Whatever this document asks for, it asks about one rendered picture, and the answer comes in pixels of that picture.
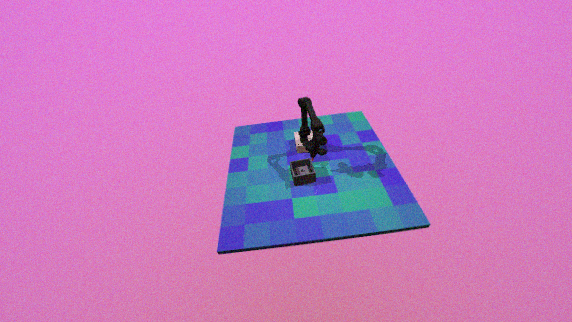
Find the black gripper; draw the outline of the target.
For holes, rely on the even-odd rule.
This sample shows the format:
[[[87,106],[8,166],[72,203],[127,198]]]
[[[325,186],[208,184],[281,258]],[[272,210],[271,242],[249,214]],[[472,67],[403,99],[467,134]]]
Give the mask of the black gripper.
[[[325,150],[325,149],[323,149],[323,148],[322,148],[322,149],[319,148],[320,145],[319,145],[319,143],[318,143],[316,140],[314,140],[313,138],[312,138],[311,140],[312,140],[313,143],[316,142],[316,149],[315,149],[315,151],[311,151],[311,152],[310,152],[310,156],[311,156],[311,157],[312,157],[312,154],[313,154],[313,158],[314,158],[317,154],[319,154],[319,155],[321,155],[321,156],[327,154],[327,150]],[[302,145],[305,146],[305,145],[306,145],[307,143],[309,143],[309,142],[310,142],[309,140],[306,140],[306,141],[304,141],[304,142],[302,143]]]

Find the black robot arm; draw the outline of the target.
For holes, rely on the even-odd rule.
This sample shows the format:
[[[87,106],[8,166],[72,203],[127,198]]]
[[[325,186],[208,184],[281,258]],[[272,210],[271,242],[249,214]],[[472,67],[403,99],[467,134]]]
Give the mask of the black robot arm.
[[[300,127],[300,131],[298,132],[299,136],[301,137],[300,138],[301,143],[308,140],[308,135],[310,135],[311,133],[311,130],[308,127],[308,116],[307,116],[308,112],[309,117],[311,119],[310,125],[313,132],[312,138],[316,140],[321,146],[324,146],[327,143],[327,139],[323,135],[323,133],[325,133],[325,128],[323,123],[315,113],[311,98],[308,98],[307,96],[299,98],[298,104],[301,108],[301,120],[302,120],[302,125]],[[310,140],[310,142],[305,145],[305,148],[309,152],[314,151],[316,149],[316,142],[313,143],[312,140]]]

